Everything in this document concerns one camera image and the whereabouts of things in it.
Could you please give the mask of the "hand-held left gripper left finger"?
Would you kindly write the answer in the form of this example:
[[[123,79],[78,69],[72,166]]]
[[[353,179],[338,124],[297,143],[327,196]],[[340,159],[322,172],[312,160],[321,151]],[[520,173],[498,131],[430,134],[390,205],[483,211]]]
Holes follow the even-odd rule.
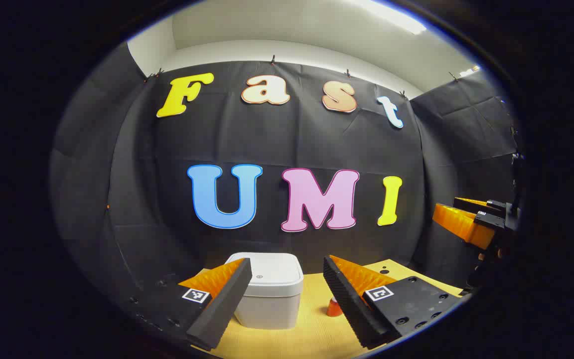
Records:
[[[182,282],[160,280],[128,296],[125,309],[155,336],[209,352],[219,345],[251,279],[251,260],[241,258]]]

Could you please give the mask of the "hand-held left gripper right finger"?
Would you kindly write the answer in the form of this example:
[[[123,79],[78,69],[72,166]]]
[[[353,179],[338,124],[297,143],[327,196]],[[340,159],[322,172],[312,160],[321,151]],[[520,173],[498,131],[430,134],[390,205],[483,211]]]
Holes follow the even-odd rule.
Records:
[[[417,276],[392,279],[327,255],[323,276],[360,345],[374,349],[430,325],[462,301]]]

